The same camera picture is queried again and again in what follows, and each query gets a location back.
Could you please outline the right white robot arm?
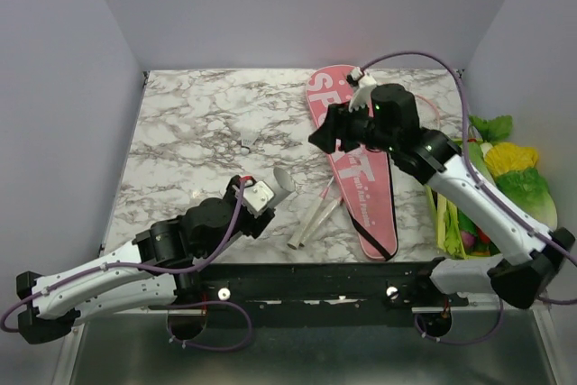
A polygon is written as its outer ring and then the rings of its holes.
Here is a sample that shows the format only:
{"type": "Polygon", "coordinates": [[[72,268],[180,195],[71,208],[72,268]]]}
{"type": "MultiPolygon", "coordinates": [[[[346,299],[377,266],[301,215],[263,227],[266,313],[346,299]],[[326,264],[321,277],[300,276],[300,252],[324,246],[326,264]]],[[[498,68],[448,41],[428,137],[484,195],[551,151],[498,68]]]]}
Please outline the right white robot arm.
{"type": "Polygon", "coordinates": [[[561,268],[574,236],[520,210],[463,157],[444,133],[421,126],[415,97],[398,84],[359,87],[348,103],[331,104],[308,140],[326,154],[359,146],[386,152],[394,164],[464,212],[497,246],[483,260],[439,261],[415,283],[428,306],[458,292],[493,293],[528,309],[561,268]]]}

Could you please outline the white shuttlecock tube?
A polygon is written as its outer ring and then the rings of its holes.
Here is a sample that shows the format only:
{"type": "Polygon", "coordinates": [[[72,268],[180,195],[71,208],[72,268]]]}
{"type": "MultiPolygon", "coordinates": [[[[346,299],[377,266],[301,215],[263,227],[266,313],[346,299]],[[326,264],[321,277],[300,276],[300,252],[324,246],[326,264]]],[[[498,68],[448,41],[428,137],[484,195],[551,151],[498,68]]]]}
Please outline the white shuttlecock tube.
{"type": "Polygon", "coordinates": [[[281,167],[274,167],[272,174],[265,179],[265,183],[272,191],[272,199],[268,204],[268,208],[271,209],[276,208],[296,191],[294,179],[281,167]]]}

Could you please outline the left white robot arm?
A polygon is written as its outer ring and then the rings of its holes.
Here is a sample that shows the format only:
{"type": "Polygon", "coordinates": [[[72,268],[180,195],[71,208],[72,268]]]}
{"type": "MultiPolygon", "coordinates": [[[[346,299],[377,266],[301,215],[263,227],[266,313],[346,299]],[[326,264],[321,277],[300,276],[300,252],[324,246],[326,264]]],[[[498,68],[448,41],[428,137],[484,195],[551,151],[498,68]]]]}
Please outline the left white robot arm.
{"type": "Polygon", "coordinates": [[[276,205],[250,191],[228,192],[72,270],[23,272],[16,278],[22,304],[15,331],[29,344],[45,344],[96,316],[136,307],[193,307],[200,295],[197,274],[239,237],[258,238],[276,205]]]}

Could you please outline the white shuttlecock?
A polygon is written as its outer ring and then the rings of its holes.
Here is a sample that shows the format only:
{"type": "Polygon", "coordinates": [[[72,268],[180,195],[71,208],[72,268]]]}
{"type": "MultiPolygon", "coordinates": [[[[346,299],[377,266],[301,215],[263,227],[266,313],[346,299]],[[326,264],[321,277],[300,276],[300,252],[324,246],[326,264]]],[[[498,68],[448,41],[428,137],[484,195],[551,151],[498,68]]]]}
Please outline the white shuttlecock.
{"type": "Polygon", "coordinates": [[[248,155],[261,135],[260,129],[243,128],[240,131],[240,153],[248,155]]]}

